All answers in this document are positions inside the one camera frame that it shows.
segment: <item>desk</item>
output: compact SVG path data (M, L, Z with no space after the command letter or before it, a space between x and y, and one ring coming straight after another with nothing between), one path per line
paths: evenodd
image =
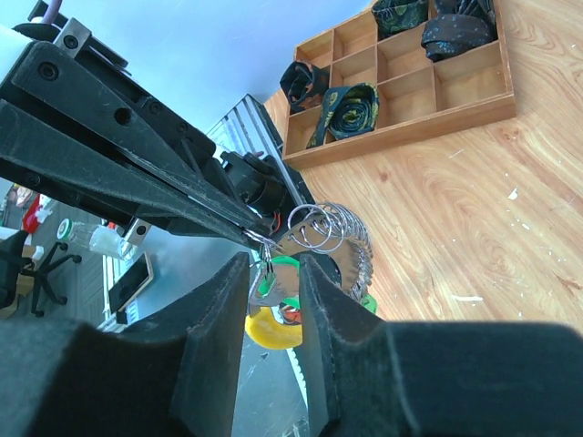
M381 317L583 331L580 2L502 7L518 118L302 175L370 228ZM284 137L284 95L266 106Z

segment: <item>yellow tape roll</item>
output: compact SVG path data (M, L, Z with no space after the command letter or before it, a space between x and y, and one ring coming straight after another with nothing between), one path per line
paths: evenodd
M271 308L261 307L259 313L247 316L245 332L265 349L282 351L302 344L302 325L282 325L273 317Z

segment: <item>white paint speck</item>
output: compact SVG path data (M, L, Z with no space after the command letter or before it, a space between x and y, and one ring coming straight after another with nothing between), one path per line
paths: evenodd
M514 188L512 192L508 195L510 200L516 200L518 198L518 188Z
M452 299L459 302L481 302L484 300L484 298L480 298L479 296L456 296L455 294L452 294Z
M464 149L464 148L462 148L461 150L459 150L459 151L455 152L455 153L454 153L454 154L453 154L451 157L449 157L449 158L450 158L450 159L451 159L451 158L455 158L457 155L459 155L460 153L462 153L464 150L465 150L465 149Z

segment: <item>shelf compartment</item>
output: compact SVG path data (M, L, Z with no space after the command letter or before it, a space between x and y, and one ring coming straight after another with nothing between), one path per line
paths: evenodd
M379 83L432 65L421 47L424 29L425 24L422 24L378 44Z
M378 87L377 129L436 112L434 71L431 67L383 82Z
M378 27L370 11L334 29L334 61L358 53L376 44Z
M375 47L369 47L332 64L331 87L376 84Z
M332 63L332 36L333 31L324 32L301 46L295 51L295 59L309 61L315 66L324 68Z
M319 106L290 116L285 155L301 152L307 148L308 142L316 130L321 111L322 106Z
M500 44L495 41L435 64L439 110L503 95L506 89Z

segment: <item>cable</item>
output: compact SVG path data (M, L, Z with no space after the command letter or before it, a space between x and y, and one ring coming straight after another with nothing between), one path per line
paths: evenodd
M281 229L281 213L279 210L273 213L273 221L271 222L271 233L270 236L275 234Z
M56 16L58 15L58 11L63 4L63 0L52 0L51 3L48 4L48 8L41 20L43 25L52 25L55 22Z

